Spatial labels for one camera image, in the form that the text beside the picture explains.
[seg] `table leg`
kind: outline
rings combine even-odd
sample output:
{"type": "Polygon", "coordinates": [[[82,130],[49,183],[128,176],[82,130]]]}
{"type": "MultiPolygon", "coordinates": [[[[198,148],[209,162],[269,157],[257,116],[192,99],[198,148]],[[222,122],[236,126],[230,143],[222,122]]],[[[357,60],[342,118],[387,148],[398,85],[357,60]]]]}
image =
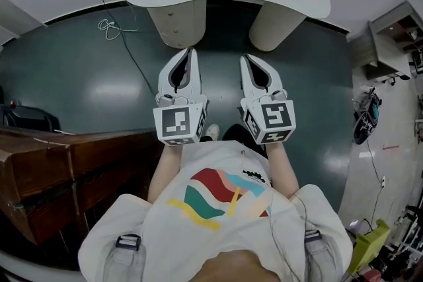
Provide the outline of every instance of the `table leg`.
{"type": "Polygon", "coordinates": [[[265,2],[250,28],[250,41],[260,51],[272,51],[304,18],[305,15],[289,7],[265,2]]]}
{"type": "Polygon", "coordinates": [[[206,31],[206,0],[147,8],[164,43],[174,48],[197,44],[206,31]]]}

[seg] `sticker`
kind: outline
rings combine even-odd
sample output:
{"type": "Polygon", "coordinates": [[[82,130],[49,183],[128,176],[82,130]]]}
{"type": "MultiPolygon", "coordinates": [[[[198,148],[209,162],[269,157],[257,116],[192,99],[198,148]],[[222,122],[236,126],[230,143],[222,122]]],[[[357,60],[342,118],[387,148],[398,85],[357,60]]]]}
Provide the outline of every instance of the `sticker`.
{"type": "Polygon", "coordinates": [[[247,114],[245,115],[245,124],[249,128],[252,134],[252,137],[254,137],[254,139],[257,140],[261,130],[249,110],[247,110],[247,114]]]}
{"type": "Polygon", "coordinates": [[[264,123],[266,128],[291,127],[291,118],[285,103],[263,104],[264,123]]]}
{"type": "Polygon", "coordinates": [[[179,140],[163,140],[169,146],[178,146],[178,145],[187,145],[189,143],[194,143],[194,140],[191,138],[179,139],[179,140]]]}
{"type": "Polygon", "coordinates": [[[190,134],[189,107],[162,111],[162,136],[170,137],[190,134]]]}
{"type": "Polygon", "coordinates": [[[201,133],[203,132],[204,122],[206,122],[206,113],[204,113],[204,110],[202,110],[201,117],[200,117],[200,123],[198,124],[198,128],[197,128],[198,138],[201,137],[201,133]]]}
{"type": "Polygon", "coordinates": [[[263,140],[261,143],[272,143],[272,142],[281,142],[285,141],[288,134],[291,133],[290,130],[288,131],[275,131],[266,133],[263,137],[263,140]]]}

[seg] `shoe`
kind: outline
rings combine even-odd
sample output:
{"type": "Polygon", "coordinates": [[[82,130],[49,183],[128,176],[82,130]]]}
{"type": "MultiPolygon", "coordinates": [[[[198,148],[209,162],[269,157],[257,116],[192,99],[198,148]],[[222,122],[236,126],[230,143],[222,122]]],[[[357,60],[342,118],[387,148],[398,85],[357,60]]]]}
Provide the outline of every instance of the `shoe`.
{"type": "Polygon", "coordinates": [[[220,128],[215,123],[210,125],[209,128],[206,130],[206,137],[211,137],[213,141],[217,141],[220,134],[220,128]]]}

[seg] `wall-mounted shelf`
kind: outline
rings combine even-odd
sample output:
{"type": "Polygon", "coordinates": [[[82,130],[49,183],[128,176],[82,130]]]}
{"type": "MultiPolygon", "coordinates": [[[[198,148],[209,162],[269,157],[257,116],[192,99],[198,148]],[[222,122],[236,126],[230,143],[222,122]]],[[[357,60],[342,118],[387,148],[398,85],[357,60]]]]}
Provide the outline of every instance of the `wall-mounted shelf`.
{"type": "Polygon", "coordinates": [[[423,20],[405,1],[369,22],[368,29],[348,45],[353,67],[364,67],[368,79],[407,79],[410,54],[423,48],[423,20]]]}

